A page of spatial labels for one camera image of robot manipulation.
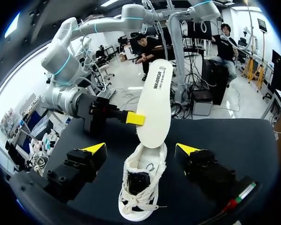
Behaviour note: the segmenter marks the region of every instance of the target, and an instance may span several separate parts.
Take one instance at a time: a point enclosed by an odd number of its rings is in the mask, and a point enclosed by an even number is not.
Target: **shoe tongue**
[[[147,172],[128,172],[129,192],[137,195],[150,185],[150,176]]]

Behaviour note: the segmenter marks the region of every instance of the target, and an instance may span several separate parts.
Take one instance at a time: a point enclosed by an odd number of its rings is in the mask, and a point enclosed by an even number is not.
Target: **yellow tripod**
[[[249,79],[249,83],[254,77],[253,66],[254,66],[254,59],[252,58],[252,56],[250,56],[249,62],[242,74],[242,76],[244,76],[244,74],[247,72],[247,78]]]
[[[264,32],[263,33],[263,55],[262,55],[262,62],[261,62],[261,65],[258,67],[258,69],[256,70],[255,74],[256,75],[259,71],[259,78],[258,78],[258,81],[257,81],[257,92],[259,92],[259,90],[262,88],[262,83],[263,83],[263,75],[264,75],[264,66],[263,66],[263,63],[264,63],[264,52],[265,52],[265,36],[264,36]]]

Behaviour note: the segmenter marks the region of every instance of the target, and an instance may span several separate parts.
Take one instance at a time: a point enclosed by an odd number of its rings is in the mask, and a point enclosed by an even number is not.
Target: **man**
[[[149,63],[156,59],[164,59],[165,56],[162,56],[164,53],[160,54],[161,51],[153,51],[154,48],[161,45],[159,40],[152,37],[146,37],[144,34],[139,34],[136,37],[136,40],[140,45],[141,52],[141,58],[138,59],[136,63],[142,63],[142,68],[145,74],[142,80],[145,81],[149,71]]]
[[[223,23],[221,25],[221,29],[223,33],[225,34],[226,37],[229,38],[229,40],[235,45],[236,42],[230,37],[231,33],[231,27]],[[238,51],[235,47],[233,47],[230,42],[222,35],[215,35],[212,37],[212,41],[214,41],[217,44],[217,50],[218,50],[218,55],[212,60],[218,61],[225,67],[227,67],[228,72],[229,72],[229,77],[228,77],[228,85],[227,88],[230,86],[230,83],[236,78],[236,71],[235,71],[235,65],[233,61],[233,57],[238,57]]]

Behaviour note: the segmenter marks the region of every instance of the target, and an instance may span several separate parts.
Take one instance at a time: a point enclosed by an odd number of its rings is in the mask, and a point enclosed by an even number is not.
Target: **black shirt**
[[[160,44],[160,41],[153,38],[153,37],[148,37],[147,38],[147,46],[146,47],[143,47],[140,45],[140,49],[141,49],[141,53],[143,54],[146,54],[146,56],[150,55],[150,54],[153,54],[152,53],[152,50],[156,47],[156,46],[159,46],[161,45]]]
[[[220,35],[213,36],[215,38],[215,43],[217,44],[218,55],[223,60],[229,60],[233,62],[234,51],[232,45],[226,39],[221,39]],[[236,42],[229,38],[229,40],[236,45]]]

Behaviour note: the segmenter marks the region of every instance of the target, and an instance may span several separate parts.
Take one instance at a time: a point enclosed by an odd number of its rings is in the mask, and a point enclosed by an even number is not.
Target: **jeans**
[[[228,69],[229,72],[229,77],[228,77],[228,84],[231,83],[236,78],[236,70],[235,70],[235,65],[232,61],[229,60],[223,60],[219,56],[213,57],[211,60],[217,61],[223,66],[225,66]]]

